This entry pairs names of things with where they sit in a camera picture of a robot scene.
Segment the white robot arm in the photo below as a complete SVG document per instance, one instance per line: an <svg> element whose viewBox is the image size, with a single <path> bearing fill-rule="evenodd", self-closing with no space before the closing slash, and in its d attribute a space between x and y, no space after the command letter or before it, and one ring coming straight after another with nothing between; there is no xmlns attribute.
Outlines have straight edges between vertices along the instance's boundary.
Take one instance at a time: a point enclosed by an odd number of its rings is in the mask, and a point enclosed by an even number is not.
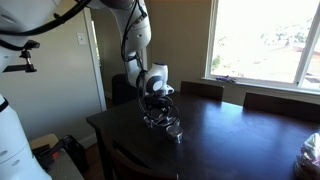
<svg viewBox="0 0 320 180"><path fill-rule="evenodd" d="M84 8L108 8L113 13L121 39L129 83L139 86L142 68L138 51L151 40L149 14L144 0L77 0L65 14L54 10L62 0L0 0L0 66L12 69L11 61L32 49L30 38L48 32ZM52 180L33 155L16 111L0 96L0 178L1 180Z"/></svg>

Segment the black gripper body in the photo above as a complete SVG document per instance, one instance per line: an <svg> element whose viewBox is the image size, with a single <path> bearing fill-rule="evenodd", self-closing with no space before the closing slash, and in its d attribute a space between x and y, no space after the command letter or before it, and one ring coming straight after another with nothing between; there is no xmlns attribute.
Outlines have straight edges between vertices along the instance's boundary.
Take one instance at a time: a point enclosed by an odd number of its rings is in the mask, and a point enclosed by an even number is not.
<svg viewBox="0 0 320 180"><path fill-rule="evenodd" d="M144 121L148 128L179 124L179 110L170 97L146 96L144 105L146 107Z"/></svg>

